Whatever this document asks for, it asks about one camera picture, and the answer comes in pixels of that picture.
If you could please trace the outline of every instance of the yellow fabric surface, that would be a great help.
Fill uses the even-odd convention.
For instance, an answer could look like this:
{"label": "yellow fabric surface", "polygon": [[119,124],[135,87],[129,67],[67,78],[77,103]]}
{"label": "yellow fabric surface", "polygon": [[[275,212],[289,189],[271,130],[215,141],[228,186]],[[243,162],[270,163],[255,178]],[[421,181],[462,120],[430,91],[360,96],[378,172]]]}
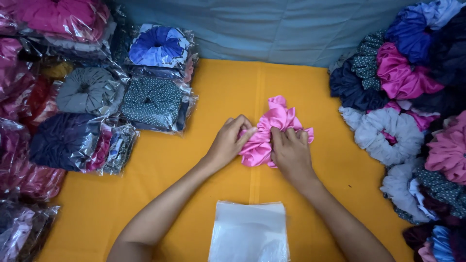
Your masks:
{"label": "yellow fabric surface", "polygon": [[[202,59],[193,90],[196,110],[184,138],[142,131],[123,178],[69,172],[54,202],[62,209],[39,262],[103,262],[126,223],[203,156],[228,117],[257,123],[267,99],[283,95],[304,127],[313,127],[314,168],[325,186],[393,254],[412,261],[397,217],[380,187],[384,167],[361,150],[329,97],[326,69]],[[249,168],[237,157],[192,197],[155,248],[153,261],[205,262],[218,200],[242,204],[283,202],[291,261],[339,262],[344,257],[312,207],[277,169]]]}

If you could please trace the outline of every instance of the hand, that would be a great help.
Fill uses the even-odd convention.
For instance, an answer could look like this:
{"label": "hand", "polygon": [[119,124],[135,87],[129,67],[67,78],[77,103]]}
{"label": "hand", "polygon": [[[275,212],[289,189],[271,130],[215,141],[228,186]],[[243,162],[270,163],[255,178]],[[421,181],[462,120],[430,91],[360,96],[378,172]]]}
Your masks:
{"label": "hand", "polygon": [[309,182],[318,181],[312,168],[308,133],[304,130],[295,132],[293,128],[281,132],[276,127],[272,127],[270,131],[274,142],[272,161],[290,184],[299,191],[300,187]]}
{"label": "hand", "polygon": [[[247,131],[238,139],[238,134],[241,130]],[[251,122],[244,115],[239,115],[235,119],[230,117],[222,128],[220,128],[202,161],[212,166],[213,172],[217,172],[238,155],[244,144],[256,131],[257,127],[252,127]]]}

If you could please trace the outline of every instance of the polka dot fabric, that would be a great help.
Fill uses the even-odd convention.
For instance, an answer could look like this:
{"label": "polka dot fabric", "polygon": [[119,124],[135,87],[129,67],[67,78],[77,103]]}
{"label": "polka dot fabric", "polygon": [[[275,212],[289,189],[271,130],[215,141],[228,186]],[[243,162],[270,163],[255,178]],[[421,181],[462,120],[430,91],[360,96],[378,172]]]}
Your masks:
{"label": "polka dot fabric", "polygon": [[428,187],[427,193],[446,204],[452,206],[451,215],[466,217],[466,187],[448,181],[439,171],[428,171],[423,167],[417,170],[419,182]]}
{"label": "polka dot fabric", "polygon": [[141,77],[134,79],[124,96],[122,112],[128,120],[155,127],[175,124],[183,92],[170,80]]}
{"label": "polka dot fabric", "polygon": [[377,51],[384,43],[385,30],[368,34],[357,47],[351,71],[363,79],[365,90],[380,90],[380,80],[377,77]]}

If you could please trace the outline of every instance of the right hand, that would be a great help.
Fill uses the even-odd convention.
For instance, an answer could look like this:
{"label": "right hand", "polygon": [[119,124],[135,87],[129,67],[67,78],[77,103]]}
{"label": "right hand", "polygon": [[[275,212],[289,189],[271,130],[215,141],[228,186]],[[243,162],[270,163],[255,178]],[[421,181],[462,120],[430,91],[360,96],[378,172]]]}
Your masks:
{"label": "right hand", "polygon": [[312,168],[307,132],[295,132],[293,128],[281,132],[276,127],[272,127],[270,131],[274,148],[272,161],[290,184],[299,190],[309,182],[319,181]]}

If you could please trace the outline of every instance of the grey scrunchie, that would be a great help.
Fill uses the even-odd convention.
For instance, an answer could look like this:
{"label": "grey scrunchie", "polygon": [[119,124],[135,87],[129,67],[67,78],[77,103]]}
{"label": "grey scrunchie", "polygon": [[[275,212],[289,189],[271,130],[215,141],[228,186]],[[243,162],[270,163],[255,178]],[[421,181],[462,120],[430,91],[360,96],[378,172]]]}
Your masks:
{"label": "grey scrunchie", "polygon": [[117,112],[124,86],[100,67],[76,68],[60,87],[57,106],[62,112],[94,115]]}

